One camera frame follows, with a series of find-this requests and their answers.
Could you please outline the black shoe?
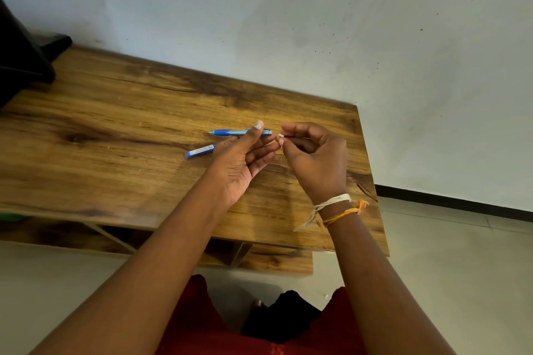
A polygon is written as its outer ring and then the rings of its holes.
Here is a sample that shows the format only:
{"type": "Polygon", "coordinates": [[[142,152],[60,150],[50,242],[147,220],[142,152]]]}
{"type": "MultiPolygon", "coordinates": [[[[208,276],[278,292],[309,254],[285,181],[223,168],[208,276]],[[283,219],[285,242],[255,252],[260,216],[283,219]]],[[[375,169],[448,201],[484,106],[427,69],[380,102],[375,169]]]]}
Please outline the black shoe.
{"type": "Polygon", "coordinates": [[[298,292],[290,290],[281,293],[270,306],[256,300],[241,334],[283,344],[299,338],[320,315],[321,310],[303,299],[298,292]]]}

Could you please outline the black skirting board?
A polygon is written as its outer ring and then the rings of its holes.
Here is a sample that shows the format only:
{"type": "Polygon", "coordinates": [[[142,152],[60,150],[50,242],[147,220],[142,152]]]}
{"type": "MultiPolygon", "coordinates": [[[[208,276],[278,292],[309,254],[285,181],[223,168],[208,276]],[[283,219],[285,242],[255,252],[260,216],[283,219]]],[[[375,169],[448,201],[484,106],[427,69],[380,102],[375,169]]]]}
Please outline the black skirting board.
{"type": "Polygon", "coordinates": [[[376,184],[377,196],[533,223],[533,212],[376,184]]]}

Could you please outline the person's left forearm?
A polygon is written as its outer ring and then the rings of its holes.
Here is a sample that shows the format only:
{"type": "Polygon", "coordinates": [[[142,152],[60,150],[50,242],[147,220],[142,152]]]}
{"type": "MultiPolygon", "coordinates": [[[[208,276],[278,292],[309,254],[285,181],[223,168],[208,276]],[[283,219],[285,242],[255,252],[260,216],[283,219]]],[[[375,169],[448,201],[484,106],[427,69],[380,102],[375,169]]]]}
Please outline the person's left forearm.
{"type": "Polygon", "coordinates": [[[154,355],[216,224],[230,208],[194,191],[29,355],[154,355]]]}

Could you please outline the white thread wristband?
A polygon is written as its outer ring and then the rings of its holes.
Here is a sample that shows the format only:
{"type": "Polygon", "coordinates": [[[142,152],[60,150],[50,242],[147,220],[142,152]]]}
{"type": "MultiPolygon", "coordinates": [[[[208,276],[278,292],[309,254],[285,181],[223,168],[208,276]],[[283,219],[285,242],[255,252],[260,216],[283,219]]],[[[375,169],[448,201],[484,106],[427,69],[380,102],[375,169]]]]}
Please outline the white thread wristband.
{"type": "Polygon", "coordinates": [[[318,214],[319,214],[319,212],[321,210],[323,210],[324,208],[326,208],[326,207],[328,207],[330,205],[336,204],[336,203],[350,202],[350,201],[351,201],[350,195],[347,194],[347,193],[344,193],[344,194],[341,194],[341,195],[334,196],[334,197],[326,200],[323,203],[314,205],[313,209],[312,209],[312,212],[311,212],[310,216],[308,217],[308,219],[303,224],[301,224],[298,227],[294,228],[293,231],[297,232],[297,231],[305,230],[305,229],[309,228],[310,225],[313,222],[315,222],[318,225],[320,225],[320,227],[323,227],[323,223],[324,222],[323,221],[317,222],[317,220],[316,220],[316,218],[317,218],[317,216],[318,216],[318,214]]]}

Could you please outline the orange thread wristband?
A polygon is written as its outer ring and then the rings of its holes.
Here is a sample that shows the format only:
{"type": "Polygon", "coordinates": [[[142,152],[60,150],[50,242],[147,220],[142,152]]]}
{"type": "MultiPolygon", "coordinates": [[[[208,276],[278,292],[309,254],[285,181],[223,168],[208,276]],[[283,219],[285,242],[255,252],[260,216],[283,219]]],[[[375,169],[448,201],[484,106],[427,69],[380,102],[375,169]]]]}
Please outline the orange thread wristband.
{"type": "Polygon", "coordinates": [[[336,216],[333,216],[333,217],[330,217],[329,219],[326,219],[326,220],[323,220],[323,226],[325,228],[329,228],[332,224],[336,223],[338,220],[348,216],[348,215],[351,215],[351,214],[357,214],[359,215],[367,206],[369,205],[368,202],[364,201],[364,200],[359,200],[357,203],[356,203],[356,206],[355,207],[351,207],[349,209],[346,209],[344,210],[343,212],[341,212],[340,214],[336,215],[336,216]]]}

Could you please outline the blue mechanical pencil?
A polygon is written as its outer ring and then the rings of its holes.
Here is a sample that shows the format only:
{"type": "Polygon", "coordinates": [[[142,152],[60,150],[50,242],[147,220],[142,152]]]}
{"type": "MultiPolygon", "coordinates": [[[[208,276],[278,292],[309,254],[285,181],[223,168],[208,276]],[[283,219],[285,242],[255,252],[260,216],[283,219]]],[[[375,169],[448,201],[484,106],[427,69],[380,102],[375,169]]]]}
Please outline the blue mechanical pencil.
{"type": "Polygon", "coordinates": [[[231,137],[231,136],[244,136],[250,128],[243,130],[230,130],[230,129],[216,129],[208,131],[209,135],[216,137],[231,137]]]}

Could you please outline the person's right forearm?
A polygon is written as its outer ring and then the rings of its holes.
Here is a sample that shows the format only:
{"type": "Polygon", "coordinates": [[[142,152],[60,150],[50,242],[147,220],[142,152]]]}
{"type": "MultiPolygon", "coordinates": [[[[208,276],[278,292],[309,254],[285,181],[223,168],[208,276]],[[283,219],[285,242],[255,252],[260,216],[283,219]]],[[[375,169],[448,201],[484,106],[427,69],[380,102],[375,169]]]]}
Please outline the person's right forearm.
{"type": "MultiPolygon", "coordinates": [[[[353,207],[319,212],[323,220],[353,207]]],[[[456,355],[357,214],[327,228],[368,355],[456,355]]]]}

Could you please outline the wooden table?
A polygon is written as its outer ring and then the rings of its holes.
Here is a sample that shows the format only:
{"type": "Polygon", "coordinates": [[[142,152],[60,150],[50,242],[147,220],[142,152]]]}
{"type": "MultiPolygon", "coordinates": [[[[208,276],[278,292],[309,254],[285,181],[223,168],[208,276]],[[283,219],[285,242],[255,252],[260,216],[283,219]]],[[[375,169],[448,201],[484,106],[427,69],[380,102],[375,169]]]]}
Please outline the wooden table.
{"type": "Polygon", "coordinates": [[[355,105],[81,47],[54,68],[0,110],[0,214],[23,218],[0,242],[131,255],[204,172],[185,153],[210,130],[302,121],[345,138],[349,193],[390,255],[355,105]]]}

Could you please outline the person's left hand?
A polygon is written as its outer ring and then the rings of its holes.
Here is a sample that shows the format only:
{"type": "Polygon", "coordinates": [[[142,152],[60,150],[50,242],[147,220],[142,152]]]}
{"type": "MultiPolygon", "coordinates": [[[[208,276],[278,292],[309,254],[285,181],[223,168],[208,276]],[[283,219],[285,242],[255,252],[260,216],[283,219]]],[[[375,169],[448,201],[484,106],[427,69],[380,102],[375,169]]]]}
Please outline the person's left hand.
{"type": "Polygon", "coordinates": [[[278,134],[270,131],[247,153],[233,153],[226,148],[227,140],[236,139],[231,136],[219,143],[214,150],[212,162],[202,177],[202,188],[207,197],[213,198],[215,204],[225,210],[235,204],[243,196],[252,179],[260,172],[248,169],[248,154],[253,150],[278,151],[281,147],[276,141],[278,134]]]}

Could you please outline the person's right hand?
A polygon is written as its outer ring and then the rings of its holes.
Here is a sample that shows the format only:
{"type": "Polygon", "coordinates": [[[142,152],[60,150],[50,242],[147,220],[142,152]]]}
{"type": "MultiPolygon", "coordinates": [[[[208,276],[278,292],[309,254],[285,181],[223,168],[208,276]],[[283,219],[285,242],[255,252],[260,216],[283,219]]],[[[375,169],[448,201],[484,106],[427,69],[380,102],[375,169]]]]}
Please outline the person's right hand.
{"type": "Polygon", "coordinates": [[[281,133],[301,150],[297,167],[291,169],[314,205],[348,192],[343,137],[313,122],[284,123],[281,133]]]}

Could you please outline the black plastic object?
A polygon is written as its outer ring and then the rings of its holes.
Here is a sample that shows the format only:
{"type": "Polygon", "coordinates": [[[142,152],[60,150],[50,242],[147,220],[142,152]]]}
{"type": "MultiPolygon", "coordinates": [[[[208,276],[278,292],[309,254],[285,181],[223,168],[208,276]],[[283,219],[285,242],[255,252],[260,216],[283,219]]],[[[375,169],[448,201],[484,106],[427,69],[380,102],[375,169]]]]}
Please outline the black plastic object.
{"type": "Polygon", "coordinates": [[[0,0],[0,109],[30,83],[53,83],[52,63],[71,46],[71,37],[62,34],[38,43],[0,0]]]}

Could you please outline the red garment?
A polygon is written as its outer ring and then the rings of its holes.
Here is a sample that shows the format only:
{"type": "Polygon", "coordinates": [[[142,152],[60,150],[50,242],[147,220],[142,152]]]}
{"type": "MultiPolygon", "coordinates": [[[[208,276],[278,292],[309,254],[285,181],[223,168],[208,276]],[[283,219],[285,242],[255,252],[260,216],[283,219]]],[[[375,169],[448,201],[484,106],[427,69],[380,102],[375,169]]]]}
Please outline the red garment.
{"type": "Polygon", "coordinates": [[[230,331],[213,305],[203,276],[192,276],[156,355],[367,355],[345,287],[333,292],[321,315],[283,344],[230,331]]]}

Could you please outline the blue pencil lead case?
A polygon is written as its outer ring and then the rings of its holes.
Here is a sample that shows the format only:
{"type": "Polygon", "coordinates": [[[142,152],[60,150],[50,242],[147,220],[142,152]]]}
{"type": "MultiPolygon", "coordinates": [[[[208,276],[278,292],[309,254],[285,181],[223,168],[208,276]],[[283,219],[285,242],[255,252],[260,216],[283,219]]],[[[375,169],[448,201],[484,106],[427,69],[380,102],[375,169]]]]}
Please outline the blue pencil lead case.
{"type": "Polygon", "coordinates": [[[201,156],[204,156],[204,155],[210,155],[213,153],[213,151],[215,150],[217,144],[216,143],[212,143],[212,144],[209,144],[207,146],[203,146],[201,148],[197,148],[197,149],[194,149],[194,150],[190,150],[190,151],[187,151],[185,153],[185,159],[192,159],[192,158],[196,158],[196,157],[201,157],[201,156]]]}

